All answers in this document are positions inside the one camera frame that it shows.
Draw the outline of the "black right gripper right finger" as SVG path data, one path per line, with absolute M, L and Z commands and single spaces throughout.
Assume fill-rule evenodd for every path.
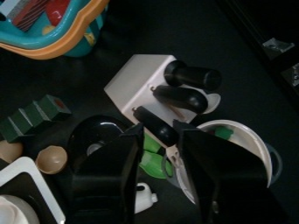
M 184 122 L 175 121 L 172 126 L 200 224 L 288 224 L 286 211 L 267 188 L 262 159 Z

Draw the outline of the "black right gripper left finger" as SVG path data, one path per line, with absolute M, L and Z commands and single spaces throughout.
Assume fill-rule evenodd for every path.
M 70 224 L 134 224 L 144 127 L 79 126 L 70 138 Z

